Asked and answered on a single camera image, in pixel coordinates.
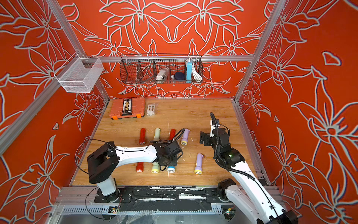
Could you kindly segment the blue flashlight front row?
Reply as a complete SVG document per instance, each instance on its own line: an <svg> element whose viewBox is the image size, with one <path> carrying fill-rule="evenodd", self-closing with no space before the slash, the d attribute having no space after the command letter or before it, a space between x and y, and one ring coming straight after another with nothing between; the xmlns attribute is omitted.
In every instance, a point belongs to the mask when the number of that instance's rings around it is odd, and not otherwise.
<svg viewBox="0 0 358 224"><path fill-rule="evenodd" d="M176 168L174 166L168 166L167 167L167 172L168 173L175 173L175 171L176 171Z"/></svg>

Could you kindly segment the green flashlight front row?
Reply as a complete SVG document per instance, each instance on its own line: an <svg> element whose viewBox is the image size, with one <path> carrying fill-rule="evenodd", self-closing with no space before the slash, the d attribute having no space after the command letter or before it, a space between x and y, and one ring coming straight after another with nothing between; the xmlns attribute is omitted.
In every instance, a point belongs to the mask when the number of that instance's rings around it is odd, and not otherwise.
<svg viewBox="0 0 358 224"><path fill-rule="evenodd" d="M159 171L160 171L159 163L158 162L153 162L151 172L154 173L154 174L157 174L157 173L159 173Z"/></svg>

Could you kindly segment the purple flashlight back row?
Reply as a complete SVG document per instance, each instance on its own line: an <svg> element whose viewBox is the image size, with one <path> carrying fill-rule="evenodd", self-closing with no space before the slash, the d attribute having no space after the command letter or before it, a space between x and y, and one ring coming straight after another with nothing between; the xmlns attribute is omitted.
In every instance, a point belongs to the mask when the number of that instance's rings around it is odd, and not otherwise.
<svg viewBox="0 0 358 224"><path fill-rule="evenodd" d="M188 136L189 136L190 130L185 129L184 133L182 135L182 139L180 141L181 145L186 146L188 144Z"/></svg>

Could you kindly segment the purple flashlight row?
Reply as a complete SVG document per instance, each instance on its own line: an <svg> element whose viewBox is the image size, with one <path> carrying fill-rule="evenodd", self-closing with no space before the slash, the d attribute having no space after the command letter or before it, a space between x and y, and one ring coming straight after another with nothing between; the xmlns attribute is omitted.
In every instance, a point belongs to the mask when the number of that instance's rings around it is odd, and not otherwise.
<svg viewBox="0 0 358 224"><path fill-rule="evenodd" d="M201 175L203 170L202 170L202 163L203 163L203 154L198 153L197 157L196 157L196 164L195 164L195 168L194 168L194 173L197 175Z"/></svg>
<svg viewBox="0 0 358 224"><path fill-rule="evenodd" d="M185 129L184 133L182 135L182 139L180 141L181 145L186 146L188 144L188 136L189 136L190 130Z"/></svg>

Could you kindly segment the cream flashlight back row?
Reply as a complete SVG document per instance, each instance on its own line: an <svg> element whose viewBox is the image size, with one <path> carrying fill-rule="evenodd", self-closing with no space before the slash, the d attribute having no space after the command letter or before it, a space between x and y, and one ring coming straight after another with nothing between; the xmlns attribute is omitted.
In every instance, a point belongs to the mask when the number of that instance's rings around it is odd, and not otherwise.
<svg viewBox="0 0 358 224"><path fill-rule="evenodd" d="M160 141L160 132L161 132L160 128L155 129L154 139L153 139L154 141Z"/></svg>

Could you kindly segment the red flashlight back row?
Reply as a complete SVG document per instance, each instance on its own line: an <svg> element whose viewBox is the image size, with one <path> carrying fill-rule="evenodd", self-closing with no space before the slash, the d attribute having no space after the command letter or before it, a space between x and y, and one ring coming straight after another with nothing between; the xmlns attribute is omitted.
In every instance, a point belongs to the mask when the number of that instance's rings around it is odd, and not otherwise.
<svg viewBox="0 0 358 224"><path fill-rule="evenodd" d="M145 134L146 134L146 129L142 128L140 130L139 145L145 145L146 144Z"/></svg>
<svg viewBox="0 0 358 224"><path fill-rule="evenodd" d="M176 135L176 129L171 129L169 140L172 141Z"/></svg>

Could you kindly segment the red flashlight row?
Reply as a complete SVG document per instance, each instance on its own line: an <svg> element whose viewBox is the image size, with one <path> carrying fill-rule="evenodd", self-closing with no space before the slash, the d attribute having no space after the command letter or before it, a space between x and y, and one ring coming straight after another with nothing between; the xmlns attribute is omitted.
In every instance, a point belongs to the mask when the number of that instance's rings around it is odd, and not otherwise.
<svg viewBox="0 0 358 224"><path fill-rule="evenodd" d="M137 166L136 166L136 172L141 173L144 171L144 163L143 162L138 162Z"/></svg>
<svg viewBox="0 0 358 224"><path fill-rule="evenodd" d="M171 129L169 140L172 141L176 135L176 129Z"/></svg>
<svg viewBox="0 0 358 224"><path fill-rule="evenodd" d="M140 130L139 145L145 145L146 144L145 134L146 134L146 129L142 128Z"/></svg>

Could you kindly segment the red flashlight front row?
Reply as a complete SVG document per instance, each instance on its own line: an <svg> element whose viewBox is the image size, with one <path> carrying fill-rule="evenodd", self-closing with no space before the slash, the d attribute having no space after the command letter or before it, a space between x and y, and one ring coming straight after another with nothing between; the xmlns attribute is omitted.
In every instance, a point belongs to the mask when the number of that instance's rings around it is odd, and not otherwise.
<svg viewBox="0 0 358 224"><path fill-rule="evenodd" d="M137 166L136 166L136 172L141 173L144 171L144 163L143 162L138 162Z"/></svg>

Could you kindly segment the purple flashlight front row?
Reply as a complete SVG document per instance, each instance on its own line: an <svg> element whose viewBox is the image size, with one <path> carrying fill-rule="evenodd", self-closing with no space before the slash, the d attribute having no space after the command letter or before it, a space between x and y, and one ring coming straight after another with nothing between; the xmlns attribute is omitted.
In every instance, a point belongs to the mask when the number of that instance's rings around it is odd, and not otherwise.
<svg viewBox="0 0 358 224"><path fill-rule="evenodd" d="M203 170L202 170L202 163L203 163L203 154L198 153L197 157L196 157L196 164L195 164L195 168L194 168L194 173L197 175L201 175Z"/></svg>

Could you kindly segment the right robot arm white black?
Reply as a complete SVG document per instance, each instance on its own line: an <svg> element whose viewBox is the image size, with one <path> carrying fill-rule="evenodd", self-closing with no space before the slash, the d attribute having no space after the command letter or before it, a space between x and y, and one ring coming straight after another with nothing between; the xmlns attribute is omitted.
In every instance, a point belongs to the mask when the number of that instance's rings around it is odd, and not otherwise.
<svg viewBox="0 0 358 224"><path fill-rule="evenodd" d="M214 113L211 131L200 133L200 143L211 146L216 164L232 175L218 183L219 199L232 202L252 224L297 224L292 210L285 210L254 176L242 154L231 147L229 129L221 128Z"/></svg>

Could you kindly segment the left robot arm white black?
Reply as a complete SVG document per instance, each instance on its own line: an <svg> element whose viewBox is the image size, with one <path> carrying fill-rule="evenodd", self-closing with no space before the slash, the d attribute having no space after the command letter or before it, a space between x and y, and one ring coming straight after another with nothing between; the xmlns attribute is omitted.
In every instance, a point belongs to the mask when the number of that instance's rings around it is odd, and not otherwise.
<svg viewBox="0 0 358 224"><path fill-rule="evenodd" d="M185 129L176 133L172 140L151 141L142 147L120 147L114 142L105 142L87 157L89 182L96 184L96 203L116 203L121 198L120 190L112 177L120 166L138 162L158 163L160 168L177 166L183 150L178 143Z"/></svg>

